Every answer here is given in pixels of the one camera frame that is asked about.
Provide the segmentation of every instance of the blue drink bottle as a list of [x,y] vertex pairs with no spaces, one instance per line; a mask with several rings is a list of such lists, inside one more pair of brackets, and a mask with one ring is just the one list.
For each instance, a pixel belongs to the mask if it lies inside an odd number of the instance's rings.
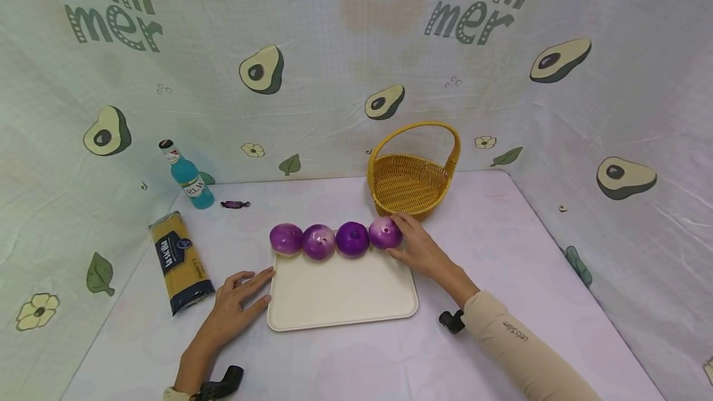
[[215,202],[215,197],[203,182],[196,165],[184,158],[170,139],[164,139],[158,146],[168,158],[173,179],[186,191],[193,206],[198,209],[210,207]]

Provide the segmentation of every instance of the wicker basket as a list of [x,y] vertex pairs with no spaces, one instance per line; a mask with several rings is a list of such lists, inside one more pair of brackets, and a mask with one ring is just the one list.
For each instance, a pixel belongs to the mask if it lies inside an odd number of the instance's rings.
[[[379,151],[396,135],[422,126],[445,127],[455,138],[453,151],[445,166],[404,153],[390,153],[377,158]],[[409,124],[388,135],[369,157],[366,179],[379,215],[405,212],[423,220],[433,212],[451,185],[460,156],[460,137],[450,125],[438,121]]]

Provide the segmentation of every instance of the green leaf print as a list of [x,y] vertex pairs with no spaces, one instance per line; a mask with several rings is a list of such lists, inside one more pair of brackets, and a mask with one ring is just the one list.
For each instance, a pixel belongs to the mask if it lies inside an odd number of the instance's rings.
[[508,150],[506,153],[503,153],[500,157],[493,158],[493,163],[492,163],[491,167],[510,165],[510,163],[514,162],[517,159],[517,157],[520,156],[520,152],[522,152],[522,147],[516,147],[514,149]]
[[203,183],[206,184],[215,184],[215,179],[213,178],[212,175],[208,174],[208,172],[198,172],[198,174],[201,176],[203,179]]
[[571,265],[577,275],[580,276],[580,279],[582,279],[582,283],[584,283],[585,287],[591,287],[592,274],[589,272],[584,262],[582,262],[582,259],[580,259],[577,248],[574,246],[568,246],[567,249],[564,250],[564,256],[567,258],[569,265]]
[[99,252],[95,252],[87,270],[87,289],[92,293],[106,291],[109,296],[114,296],[114,289],[109,288],[113,277],[114,268],[109,261],[100,256]]
[[294,172],[299,172],[301,167],[302,165],[300,163],[299,153],[292,155],[290,158],[287,158],[285,161],[280,163],[280,170],[285,172],[285,176],[294,174]]

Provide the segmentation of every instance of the basket handle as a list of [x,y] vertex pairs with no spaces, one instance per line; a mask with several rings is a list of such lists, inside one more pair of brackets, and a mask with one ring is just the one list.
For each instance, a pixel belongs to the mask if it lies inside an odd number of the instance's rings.
[[381,149],[396,135],[402,134],[407,130],[415,129],[417,127],[422,126],[443,127],[445,129],[450,130],[451,134],[453,134],[453,150],[451,151],[451,155],[447,158],[446,164],[444,165],[446,172],[449,175],[453,176],[454,172],[456,171],[456,163],[458,163],[458,158],[460,157],[460,137],[458,135],[458,132],[456,132],[456,130],[450,125],[446,123],[441,123],[440,121],[420,121],[420,123],[413,123],[409,124],[408,126],[403,126],[402,128],[391,133],[390,135],[388,135],[388,137],[384,138],[384,140],[381,141],[379,145],[374,148],[374,150],[371,151],[371,155],[369,156],[369,167],[367,167],[366,180],[367,182],[369,182],[369,188],[371,189],[372,193],[374,192],[374,182],[376,180],[374,176],[374,166],[376,163],[376,157],[379,156],[379,152],[381,151]]

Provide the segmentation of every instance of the white tray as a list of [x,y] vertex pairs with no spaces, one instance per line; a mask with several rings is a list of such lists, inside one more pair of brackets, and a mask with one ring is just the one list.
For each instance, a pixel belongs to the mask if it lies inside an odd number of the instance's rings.
[[418,309],[411,270],[372,246],[359,259],[335,251],[324,262],[276,254],[275,271],[267,308],[275,331],[386,321]]

